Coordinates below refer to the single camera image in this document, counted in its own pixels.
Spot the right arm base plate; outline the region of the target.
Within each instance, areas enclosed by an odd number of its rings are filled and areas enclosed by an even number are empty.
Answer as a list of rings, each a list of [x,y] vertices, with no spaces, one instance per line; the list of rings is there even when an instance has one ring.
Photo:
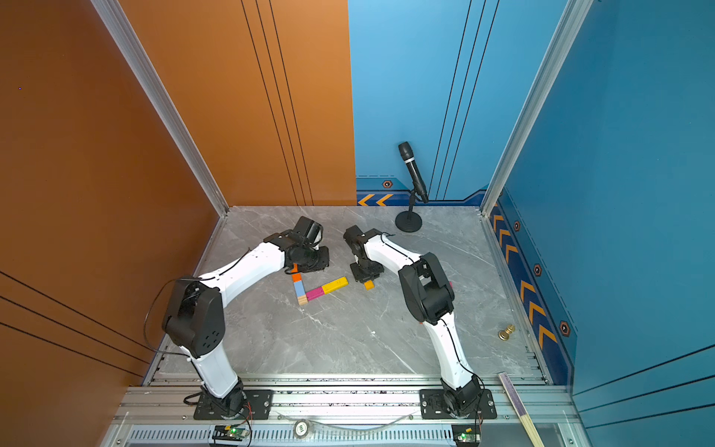
[[[497,419],[497,409],[490,389],[478,390],[473,396],[448,393],[444,389],[421,389],[420,410],[424,419]]]

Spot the long yellow block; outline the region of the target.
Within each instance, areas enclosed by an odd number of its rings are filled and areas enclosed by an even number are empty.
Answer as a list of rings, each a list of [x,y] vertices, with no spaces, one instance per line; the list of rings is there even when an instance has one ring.
[[[342,277],[340,279],[335,279],[329,283],[326,283],[322,286],[322,290],[324,294],[332,294],[333,292],[336,292],[344,287],[346,287],[349,284],[347,277]]]

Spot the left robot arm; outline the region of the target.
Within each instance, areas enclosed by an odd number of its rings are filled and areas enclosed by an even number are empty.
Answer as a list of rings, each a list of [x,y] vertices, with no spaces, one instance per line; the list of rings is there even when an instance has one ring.
[[[162,329],[196,370],[199,396],[222,419],[239,417],[248,403],[223,346],[225,309],[249,287],[279,271],[325,269],[330,254],[321,240],[320,228],[273,234],[227,266],[173,282]]]

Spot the light blue block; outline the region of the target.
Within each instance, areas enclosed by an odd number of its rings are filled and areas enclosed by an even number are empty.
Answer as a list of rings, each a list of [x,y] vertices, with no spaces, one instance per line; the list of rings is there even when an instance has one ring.
[[[298,299],[305,299],[306,298],[306,292],[305,292],[305,286],[303,284],[303,281],[294,281],[293,283],[294,290],[296,293],[296,297]]]

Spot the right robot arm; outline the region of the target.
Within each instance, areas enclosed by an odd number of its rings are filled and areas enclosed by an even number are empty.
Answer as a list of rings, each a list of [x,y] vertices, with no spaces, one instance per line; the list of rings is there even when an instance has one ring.
[[[486,387],[465,355],[456,329],[454,288],[438,257],[414,253],[384,232],[364,232],[355,225],[344,232],[344,241],[355,256],[350,265],[355,280],[366,283],[385,271],[398,276],[405,305],[428,331],[437,354],[447,410],[457,418],[478,418]]]

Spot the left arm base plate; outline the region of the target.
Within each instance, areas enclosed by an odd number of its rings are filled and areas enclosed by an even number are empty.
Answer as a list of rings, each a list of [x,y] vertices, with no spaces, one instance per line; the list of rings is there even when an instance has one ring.
[[[267,420],[274,392],[270,389],[242,389],[230,392],[219,399],[203,390],[199,394],[193,419],[238,421],[252,419]]]

